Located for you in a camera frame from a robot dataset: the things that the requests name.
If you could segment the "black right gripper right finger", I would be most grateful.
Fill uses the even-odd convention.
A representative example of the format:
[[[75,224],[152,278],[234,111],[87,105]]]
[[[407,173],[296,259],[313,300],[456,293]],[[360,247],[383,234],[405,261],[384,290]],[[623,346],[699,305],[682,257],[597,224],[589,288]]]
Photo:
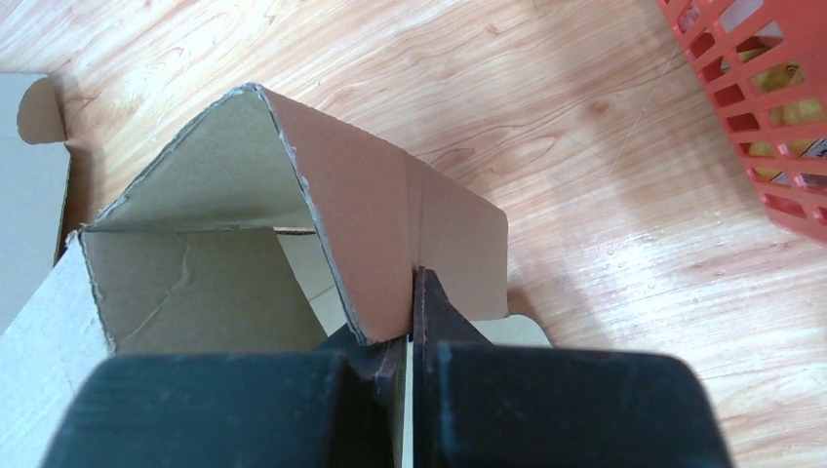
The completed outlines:
[[[706,391],[659,354],[496,345],[420,268],[416,467],[729,467]]]

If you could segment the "brown cardboard box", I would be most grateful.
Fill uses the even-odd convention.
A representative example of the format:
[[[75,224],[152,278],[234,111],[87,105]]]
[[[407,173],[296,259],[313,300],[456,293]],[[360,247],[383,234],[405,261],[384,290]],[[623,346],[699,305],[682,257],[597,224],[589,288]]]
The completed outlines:
[[[466,319],[544,341],[507,306],[508,220],[402,148],[256,83],[161,150],[1,336],[1,463],[38,466],[80,386],[127,354],[308,350],[410,327],[417,268]]]

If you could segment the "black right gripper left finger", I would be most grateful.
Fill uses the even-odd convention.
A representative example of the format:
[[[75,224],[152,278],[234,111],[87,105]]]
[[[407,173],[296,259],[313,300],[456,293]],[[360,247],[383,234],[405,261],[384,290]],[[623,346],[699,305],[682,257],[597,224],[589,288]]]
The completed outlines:
[[[391,467],[406,341],[121,356],[68,408],[47,467]]]

